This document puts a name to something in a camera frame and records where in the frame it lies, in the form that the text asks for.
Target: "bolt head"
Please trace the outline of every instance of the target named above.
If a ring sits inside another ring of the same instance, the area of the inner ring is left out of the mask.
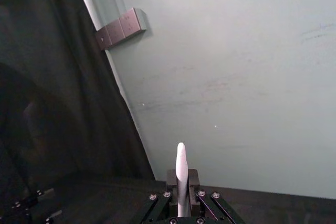
[[[205,195],[205,191],[198,191],[198,193],[197,193],[199,196],[201,196],[201,197],[203,197],[204,195]]]
[[[165,191],[163,193],[163,196],[166,197],[166,198],[169,198],[171,196],[171,192],[170,191]]]
[[[149,199],[150,199],[150,200],[155,200],[156,197],[157,197],[156,194],[151,194],[151,195],[149,196]]]
[[[171,219],[169,224],[177,224],[177,220],[176,219]]]
[[[214,192],[214,193],[212,194],[212,197],[214,197],[215,199],[218,199],[218,198],[220,197],[220,194],[217,193],[217,192]]]
[[[204,224],[205,220],[203,218],[198,218],[197,219],[197,224]]]

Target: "dark fabric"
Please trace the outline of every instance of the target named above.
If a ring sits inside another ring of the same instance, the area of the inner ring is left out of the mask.
[[[220,192],[247,224],[336,223],[336,200],[203,188],[208,193]],[[73,174],[55,183],[56,199],[34,208],[33,214],[40,220],[45,209],[50,212],[62,209],[62,223],[127,224],[149,194],[160,195],[164,190],[164,182]]]
[[[77,170],[154,178],[94,32],[83,0],[0,0],[0,140],[30,189]]]

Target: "dark floor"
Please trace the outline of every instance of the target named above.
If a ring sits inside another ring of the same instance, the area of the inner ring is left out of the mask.
[[[53,200],[32,209],[35,220],[61,209],[62,223],[123,224],[131,220],[150,193],[163,192],[165,183],[76,174],[56,183],[54,188]],[[336,223],[336,200],[203,188],[220,192],[246,223]]]

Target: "wall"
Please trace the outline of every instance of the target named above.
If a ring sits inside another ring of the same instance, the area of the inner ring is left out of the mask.
[[[182,141],[204,185],[336,198],[333,0],[123,2],[151,26],[111,55],[157,179]]]

